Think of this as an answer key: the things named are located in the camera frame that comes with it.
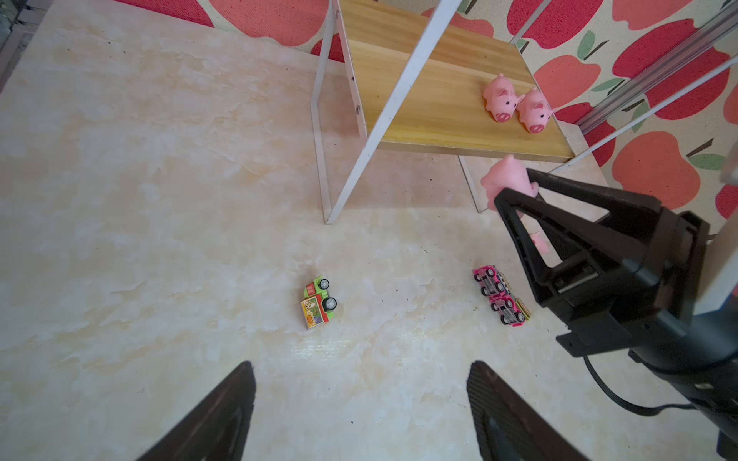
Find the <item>pink toy pig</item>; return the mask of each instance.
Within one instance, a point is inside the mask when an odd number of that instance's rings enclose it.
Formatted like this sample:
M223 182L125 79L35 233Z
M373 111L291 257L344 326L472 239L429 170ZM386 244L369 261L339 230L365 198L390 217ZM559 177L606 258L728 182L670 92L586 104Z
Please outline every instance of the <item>pink toy pig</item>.
M492 114L495 121L500 123L512 118L517 104L524 98L524 96L518 97L515 94L512 82L502 74L487 85L482 96L487 100L485 109Z
M533 134L540 133L546 128L546 123L556 111L548 105L543 93L535 86L523 96L523 101L517 106L519 119L525 129Z
M494 206L494 198L505 188L516 190L531 197L538 195L538 183L531 182L528 179L528 172L525 171L523 163L513 157L511 153L492 165L489 173L482 178L481 182L489 200L487 207L494 211L497 211ZM541 254L549 253L548 245L540 233L531 234L531 239Z

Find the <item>printed label on toy truck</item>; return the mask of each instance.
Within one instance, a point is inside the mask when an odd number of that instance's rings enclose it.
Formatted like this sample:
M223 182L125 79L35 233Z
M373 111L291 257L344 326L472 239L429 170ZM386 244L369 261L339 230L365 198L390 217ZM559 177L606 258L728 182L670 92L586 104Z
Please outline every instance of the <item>printed label on toy truck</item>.
M531 312L528 310L528 308L523 304L523 300L520 298L515 298L515 304L517 304L517 307L525 314L526 319L531 319Z
M308 330L328 321L323 308L320 306L320 301L317 296L308 298L300 302L300 304L303 306L303 313L305 314L305 321L308 324Z

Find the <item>marble table surface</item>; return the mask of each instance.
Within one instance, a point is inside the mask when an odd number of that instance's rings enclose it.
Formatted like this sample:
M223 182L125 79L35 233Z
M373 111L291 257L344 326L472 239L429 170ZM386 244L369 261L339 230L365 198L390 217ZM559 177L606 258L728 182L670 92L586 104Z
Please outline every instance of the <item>marble table surface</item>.
M323 224L316 65L112 0L56 0L0 94L0 458L135 459L250 360L245 459L475 460L476 359L593 460L716 458L701 414L631 415L558 346L565 326L535 305L454 156L378 152ZM337 194L359 152L341 64L324 88ZM476 178L490 162L470 162ZM525 326L479 294L471 271L490 263L532 310ZM308 332L299 301L321 273L339 307ZM623 398L683 401L624 351L593 363Z

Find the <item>red apple print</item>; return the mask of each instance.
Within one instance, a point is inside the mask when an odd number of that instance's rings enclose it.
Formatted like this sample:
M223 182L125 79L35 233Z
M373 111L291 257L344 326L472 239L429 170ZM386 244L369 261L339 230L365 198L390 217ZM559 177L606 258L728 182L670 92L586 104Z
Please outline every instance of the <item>red apple print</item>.
M429 18L430 15L433 14L434 9L435 8L431 8L430 10L426 10L421 14L426 18ZM451 18L451 25L460 27L462 29L471 30L472 32L486 35L487 37L494 37L494 28L492 27L492 24L490 24L489 21L485 21L484 19L467 19L459 13L454 13L454 17Z
M656 27L628 46L613 64L613 74L619 77L635 77L696 31L697 29L694 28L694 22L691 19L674 21ZM729 58L727 54L718 52L715 48L710 48L656 87L650 89L646 93L649 106L657 105ZM715 101L723 92L727 83L728 70L685 94L656 112L655 115L666 120L690 117Z
M733 91L728 95L728 99L725 100L723 115L729 123L738 125L738 85L733 87Z
M657 105L730 58L730 56L717 51L715 48L708 49L663 82L646 91L649 104L651 107ZM725 90L725 86L728 85L729 72L730 69L720 72L654 115L664 120L679 120L702 111Z
M204 26L213 27L213 22L197 0L151 1L151 0L118 0L121 3L156 11L167 16L196 22Z
M738 207L738 187L725 185L715 196L715 207L720 216L728 219Z
M323 46L323 40L318 40L318 43L313 45L313 49L310 50L311 55L320 56L320 47ZM331 41L331 49L328 51L328 59L337 60L342 63L343 60L343 49L341 48L341 37L338 34L333 36Z
M508 11L508 31L515 35L543 0L513 0ZM530 29L523 34L543 49L556 48L571 40L592 19L602 0L553 0Z
M210 0L210 4L249 37L271 37L284 46L313 38L328 12L328 0Z
M692 0L613 0L613 19L628 21L628 29L641 30L663 21Z
M587 141L588 145L592 146L595 145L600 139L613 133L615 133L615 128L610 123L602 122L595 128L593 128L592 131L585 134L584 140ZM601 167L602 165L606 164L608 160L610 160L610 157L613 156L613 152L615 152L614 139L608 141L601 148L596 149L594 152L592 152L592 155L597 161L597 164Z
M589 103L568 105L556 112L556 119L566 123L576 123L577 120L589 114L592 109L593 107Z
M613 64L613 74L634 78L696 31L691 19L656 27L623 51Z
M551 107L561 107L584 94L599 77L600 66L584 64L572 55L558 56L534 75Z
M613 178L625 190L655 195L670 209L688 204L700 190L700 175L665 131L641 134L622 148L613 162Z

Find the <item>toy car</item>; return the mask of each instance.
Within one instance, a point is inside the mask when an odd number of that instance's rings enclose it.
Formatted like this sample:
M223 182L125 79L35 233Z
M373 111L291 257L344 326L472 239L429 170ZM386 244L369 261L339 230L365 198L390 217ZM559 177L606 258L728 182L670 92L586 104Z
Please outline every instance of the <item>toy car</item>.
M328 286L331 283L323 276L318 276L315 280L303 290L305 298L301 305L305 314L305 321L308 324L308 330L330 322L333 318L333 309L338 306L336 298L331 298L328 294Z
M474 280L482 285L482 295L500 297L508 294L505 284L497 275L494 266L484 266L474 271Z
M482 295L489 298L493 311L500 312L500 321L504 325L519 327L529 318L521 311L505 276L496 267L484 266L477 269L474 271L474 280L482 285Z
M517 308L512 297L497 298L491 305L493 311L500 312L500 321L503 325L519 327L525 321L525 314Z

